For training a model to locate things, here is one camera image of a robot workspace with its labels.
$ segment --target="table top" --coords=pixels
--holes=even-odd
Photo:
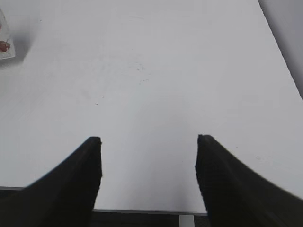
[[[99,136],[96,209],[204,213],[211,134],[303,198],[302,100],[257,0],[29,1],[1,3],[17,58],[0,62],[0,186]]]

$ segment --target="floor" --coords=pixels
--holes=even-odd
[[[16,190],[0,190],[0,199]],[[207,216],[97,212],[92,214],[90,227],[210,227]]]

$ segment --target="table surface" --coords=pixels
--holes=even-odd
[[[211,134],[303,198],[303,105],[257,0],[3,0],[0,186],[24,187],[102,138],[95,208],[204,213]]]

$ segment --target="stain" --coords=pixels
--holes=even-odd
[[[148,82],[148,81],[150,81],[150,80],[149,80],[149,79],[141,79],[139,85],[141,85],[141,84],[143,84],[143,83],[146,83],[146,82]]]

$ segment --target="white wall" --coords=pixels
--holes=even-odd
[[[259,0],[303,98],[303,0]]]

